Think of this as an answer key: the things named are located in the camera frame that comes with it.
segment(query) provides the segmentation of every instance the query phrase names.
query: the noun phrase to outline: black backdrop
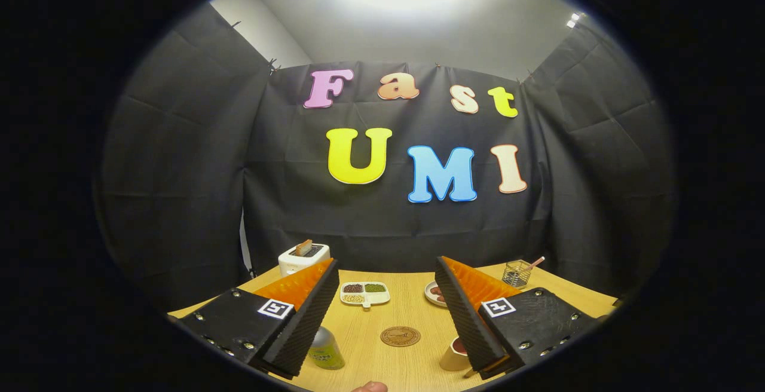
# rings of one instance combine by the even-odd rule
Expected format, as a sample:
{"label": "black backdrop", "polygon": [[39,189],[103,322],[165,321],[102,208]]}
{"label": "black backdrop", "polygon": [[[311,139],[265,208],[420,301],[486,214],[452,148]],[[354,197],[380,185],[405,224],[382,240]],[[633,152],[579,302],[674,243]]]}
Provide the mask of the black backdrop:
{"label": "black backdrop", "polygon": [[[328,108],[306,109],[313,71],[352,69],[342,93]],[[420,93],[410,100],[382,100],[380,78],[404,72]],[[449,87],[468,86],[480,109],[457,112]],[[432,271],[435,256],[472,265],[497,264],[543,253],[550,212],[550,180],[544,140],[531,104],[518,98],[519,115],[503,117],[487,93],[494,87],[518,93],[518,82],[434,63],[324,63],[279,70],[271,76],[256,115],[245,174],[245,224],[251,258],[258,270],[306,238],[327,243],[351,270]],[[352,165],[371,158],[369,128],[393,131],[382,176],[366,185],[347,185],[328,172],[333,128],[354,128]],[[527,190],[503,194],[500,169],[489,150],[514,144]],[[432,147],[442,165],[452,149],[475,152],[471,161],[474,201],[450,198],[414,204],[413,145]]]}
{"label": "black backdrop", "polygon": [[112,255],[158,307],[249,278],[241,258],[247,139],[268,62],[207,4],[140,63],[104,147]]}
{"label": "black backdrop", "polygon": [[[328,108],[306,109],[311,72],[352,69]],[[380,78],[415,77],[420,94],[381,100]],[[306,238],[342,267],[429,271],[435,256],[473,266],[546,256],[543,267],[620,295],[647,277],[666,245],[674,204],[671,142],[650,87],[587,19],[524,82],[432,63],[268,63],[210,6],[178,24],[120,97],[106,141],[103,193],[118,263],[162,310],[215,296],[249,277],[238,221],[245,210],[256,273]],[[449,87],[476,92],[457,112]],[[519,115],[487,90],[504,87]],[[332,128],[355,128],[351,163],[369,163],[364,131],[385,127],[385,173],[345,185],[328,172]],[[489,152],[514,144],[527,190],[503,194]],[[442,163],[468,147],[475,201],[412,204],[407,148]]]}

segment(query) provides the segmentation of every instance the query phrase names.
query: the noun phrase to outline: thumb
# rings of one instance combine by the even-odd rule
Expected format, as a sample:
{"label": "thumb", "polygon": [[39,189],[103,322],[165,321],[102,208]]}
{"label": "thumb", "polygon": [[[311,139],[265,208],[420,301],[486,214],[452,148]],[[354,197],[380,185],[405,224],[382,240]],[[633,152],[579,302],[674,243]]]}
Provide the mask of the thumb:
{"label": "thumb", "polygon": [[388,386],[379,381],[369,381],[361,387],[356,387],[351,392],[388,392]]}

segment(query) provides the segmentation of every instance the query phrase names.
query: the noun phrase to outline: small plate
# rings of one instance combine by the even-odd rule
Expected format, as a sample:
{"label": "small plate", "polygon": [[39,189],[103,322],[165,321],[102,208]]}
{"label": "small plate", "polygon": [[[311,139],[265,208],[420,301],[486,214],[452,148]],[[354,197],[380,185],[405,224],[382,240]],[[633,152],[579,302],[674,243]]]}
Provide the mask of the small plate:
{"label": "small plate", "polygon": [[434,295],[430,291],[430,289],[432,289],[434,287],[437,287],[437,286],[438,286],[438,283],[435,283],[434,281],[432,281],[431,283],[428,283],[428,286],[426,286],[426,298],[430,302],[434,303],[435,305],[438,305],[438,307],[446,307],[446,302],[439,301],[437,299],[438,295]]}
{"label": "small plate", "polygon": [[[366,285],[368,284],[382,285],[383,288],[385,288],[385,291],[384,292],[366,292],[364,289],[366,289]],[[361,285],[361,292],[343,291],[345,286],[348,286],[348,285]],[[346,301],[345,296],[349,296],[349,297],[360,296],[361,300],[358,302]],[[342,303],[348,304],[348,305],[361,305],[361,307],[363,307],[364,310],[368,310],[372,304],[384,304],[390,301],[390,291],[388,291],[388,286],[386,286],[385,283],[382,283],[382,282],[348,282],[348,283],[341,284],[341,286],[339,287],[339,300],[341,300]]]}

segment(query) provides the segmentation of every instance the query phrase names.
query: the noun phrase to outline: metal mesh cup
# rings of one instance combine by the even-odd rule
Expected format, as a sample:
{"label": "metal mesh cup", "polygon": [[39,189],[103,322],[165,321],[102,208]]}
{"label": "metal mesh cup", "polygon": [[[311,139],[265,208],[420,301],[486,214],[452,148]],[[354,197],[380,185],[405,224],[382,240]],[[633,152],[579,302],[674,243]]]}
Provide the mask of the metal mesh cup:
{"label": "metal mesh cup", "polygon": [[510,261],[505,264],[505,272],[502,281],[516,289],[523,289],[528,285],[532,270],[528,269],[531,264],[527,261]]}

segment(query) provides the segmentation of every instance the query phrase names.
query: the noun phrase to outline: white toaster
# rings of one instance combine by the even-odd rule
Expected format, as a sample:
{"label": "white toaster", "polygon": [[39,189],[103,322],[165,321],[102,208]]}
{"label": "white toaster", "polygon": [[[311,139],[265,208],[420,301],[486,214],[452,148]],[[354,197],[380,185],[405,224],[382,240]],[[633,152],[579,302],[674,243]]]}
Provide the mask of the white toaster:
{"label": "white toaster", "polygon": [[311,248],[303,256],[296,256],[298,245],[290,248],[279,255],[279,271],[282,277],[287,277],[292,273],[303,270],[311,265],[330,258],[330,247],[327,244],[317,244],[311,242]]}

